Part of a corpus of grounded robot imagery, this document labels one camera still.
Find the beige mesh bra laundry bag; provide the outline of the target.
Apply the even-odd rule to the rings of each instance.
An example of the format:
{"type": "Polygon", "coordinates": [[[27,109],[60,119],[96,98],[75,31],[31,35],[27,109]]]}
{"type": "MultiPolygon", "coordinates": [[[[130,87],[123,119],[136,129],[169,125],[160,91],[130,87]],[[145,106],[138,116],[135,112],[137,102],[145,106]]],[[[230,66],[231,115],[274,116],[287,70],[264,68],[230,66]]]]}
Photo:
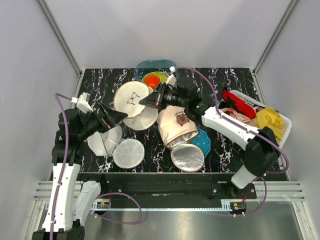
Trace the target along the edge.
{"type": "Polygon", "coordinates": [[[113,106],[116,111],[127,114],[123,120],[127,127],[143,131],[156,122],[158,110],[139,104],[140,100],[152,92],[151,87],[139,81],[126,82],[118,88],[113,98],[113,106]]]}

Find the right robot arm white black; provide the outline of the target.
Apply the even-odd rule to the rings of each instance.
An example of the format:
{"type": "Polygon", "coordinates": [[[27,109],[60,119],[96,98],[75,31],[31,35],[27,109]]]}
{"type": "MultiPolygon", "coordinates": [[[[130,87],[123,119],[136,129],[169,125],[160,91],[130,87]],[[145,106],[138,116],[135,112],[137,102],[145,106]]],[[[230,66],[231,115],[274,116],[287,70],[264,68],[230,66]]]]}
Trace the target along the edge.
{"type": "Polygon", "coordinates": [[[244,150],[243,166],[227,185],[228,195],[232,198],[243,195],[245,187],[263,177],[280,156],[280,148],[270,128],[259,129],[236,120],[200,98],[194,87],[160,83],[139,104],[159,110],[168,106],[182,107],[191,121],[221,133],[244,150]]]}

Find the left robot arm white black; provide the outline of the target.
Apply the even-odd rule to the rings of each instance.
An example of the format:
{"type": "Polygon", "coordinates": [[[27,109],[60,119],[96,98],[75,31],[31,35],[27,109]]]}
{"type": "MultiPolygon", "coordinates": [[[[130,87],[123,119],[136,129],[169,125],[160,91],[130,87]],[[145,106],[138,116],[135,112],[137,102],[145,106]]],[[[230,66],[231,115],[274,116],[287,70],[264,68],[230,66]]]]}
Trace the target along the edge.
{"type": "Polygon", "coordinates": [[[86,180],[76,200],[75,185],[80,172],[81,148],[94,134],[104,134],[118,126],[128,115],[100,103],[84,117],[72,109],[59,114],[54,147],[52,188],[47,215],[40,230],[33,232],[34,240],[82,240],[85,221],[95,198],[103,198],[108,186],[100,180],[86,180]]]}

